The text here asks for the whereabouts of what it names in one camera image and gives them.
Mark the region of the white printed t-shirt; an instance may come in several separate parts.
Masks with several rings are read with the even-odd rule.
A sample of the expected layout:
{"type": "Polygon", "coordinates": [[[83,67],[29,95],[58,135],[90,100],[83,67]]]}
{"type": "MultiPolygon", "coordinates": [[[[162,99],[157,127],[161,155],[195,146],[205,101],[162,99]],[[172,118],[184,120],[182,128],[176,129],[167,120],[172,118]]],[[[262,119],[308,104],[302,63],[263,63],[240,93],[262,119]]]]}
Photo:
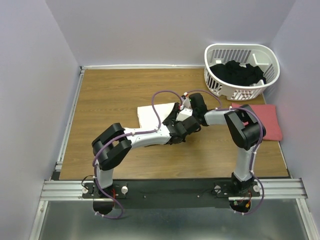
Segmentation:
{"type": "MultiPolygon", "coordinates": [[[[154,105],[161,123],[171,113],[174,105],[175,103],[173,102],[154,105]]],[[[153,129],[159,125],[158,118],[151,105],[139,106],[137,108],[137,117],[140,128],[153,129]]]]}

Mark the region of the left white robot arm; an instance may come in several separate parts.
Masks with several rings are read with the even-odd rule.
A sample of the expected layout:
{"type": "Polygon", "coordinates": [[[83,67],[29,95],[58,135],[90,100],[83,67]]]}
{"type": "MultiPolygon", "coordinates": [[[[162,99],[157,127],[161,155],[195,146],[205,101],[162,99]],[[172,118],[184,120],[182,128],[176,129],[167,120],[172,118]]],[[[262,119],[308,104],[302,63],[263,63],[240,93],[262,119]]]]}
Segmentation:
{"type": "Polygon", "coordinates": [[[110,194],[114,168],[131,149],[185,142],[188,135],[201,130],[207,111],[206,106],[180,109],[180,104],[176,102],[169,115],[161,120],[155,106],[151,107],[159,123],[153,129],[124,128],[120,123],[114,123],[92,142],[93,191],[99,197],[110,194]]]}

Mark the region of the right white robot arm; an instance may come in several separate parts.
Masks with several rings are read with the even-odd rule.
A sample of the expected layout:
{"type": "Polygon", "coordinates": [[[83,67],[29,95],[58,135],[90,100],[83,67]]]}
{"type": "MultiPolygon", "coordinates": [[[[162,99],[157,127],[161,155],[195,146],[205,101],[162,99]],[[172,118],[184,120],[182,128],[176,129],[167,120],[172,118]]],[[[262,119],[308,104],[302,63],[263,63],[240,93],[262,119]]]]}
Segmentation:
{"type": "Polygon", "coordinates": [[[254,182],[254,163],[258,148],[266,135],[261,120],[248,105],[209,110],[200,93],[189,96],[193,115],[202,126],[226,125],[235,145],[237,160],[231,174],[230,191],[241,196],[254,182]]]}

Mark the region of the black clothes in basket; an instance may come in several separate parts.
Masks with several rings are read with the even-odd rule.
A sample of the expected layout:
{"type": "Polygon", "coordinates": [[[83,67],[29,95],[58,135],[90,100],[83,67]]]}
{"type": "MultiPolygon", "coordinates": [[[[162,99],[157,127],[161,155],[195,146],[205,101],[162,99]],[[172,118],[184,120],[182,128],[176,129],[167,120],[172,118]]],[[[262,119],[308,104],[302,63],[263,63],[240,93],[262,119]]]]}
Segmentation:
{"type": "Polygon", "coordinates": [[[240,66],[239,62],[231,60],[226,64],[213,65],[209,69],[218,79],[231,85],[249,87],[257,84],[260,80],[264,84],[267,83],[261,68],[259,66],[252,66],[249,63],[244,67],[240,66]]]}

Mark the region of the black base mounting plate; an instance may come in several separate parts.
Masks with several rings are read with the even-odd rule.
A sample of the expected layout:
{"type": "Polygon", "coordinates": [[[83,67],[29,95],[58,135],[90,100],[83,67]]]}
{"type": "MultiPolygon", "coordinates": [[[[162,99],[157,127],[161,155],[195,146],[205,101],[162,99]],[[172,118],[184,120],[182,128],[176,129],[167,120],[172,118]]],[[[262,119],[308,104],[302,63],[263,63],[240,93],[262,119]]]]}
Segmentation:
{"type": "Polygon", "coordinates": [[[241,189],[231,178],[117,179],[104,192],[89,181],[82,184],[82,198],[93,200],[93,209],[108,214],[118,209],[229,208],[249,211],[249,203],[260,197],[252,180],[241,189]]]}

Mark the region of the folded red t-shirt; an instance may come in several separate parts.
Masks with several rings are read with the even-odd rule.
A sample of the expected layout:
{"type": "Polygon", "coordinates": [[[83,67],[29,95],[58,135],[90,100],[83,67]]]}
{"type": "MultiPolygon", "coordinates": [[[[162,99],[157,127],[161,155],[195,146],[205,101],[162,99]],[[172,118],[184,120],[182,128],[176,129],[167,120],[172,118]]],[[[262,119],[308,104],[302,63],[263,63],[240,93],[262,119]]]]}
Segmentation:
{"type": "Polygon", "coordinates": [[[281,141],[283,139],[283,134],[278,123],[276,106],[273,104],[250,104],[249,106],[261,120],[266,129],[263,140],[281,141]]]}

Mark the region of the white plastic laundry basket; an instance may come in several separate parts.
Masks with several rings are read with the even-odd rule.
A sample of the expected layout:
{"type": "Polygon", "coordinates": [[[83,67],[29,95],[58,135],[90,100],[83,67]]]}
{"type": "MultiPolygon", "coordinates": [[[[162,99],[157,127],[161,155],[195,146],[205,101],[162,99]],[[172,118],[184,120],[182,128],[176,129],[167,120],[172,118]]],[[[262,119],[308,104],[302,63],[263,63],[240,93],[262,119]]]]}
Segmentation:
{"type": "Polygon", "coordinates": [[[276,55],[261,44],[214,43],[206,47],[204,63],[208,89],[231,101],[255,99],[280,76],[276,55]]]}

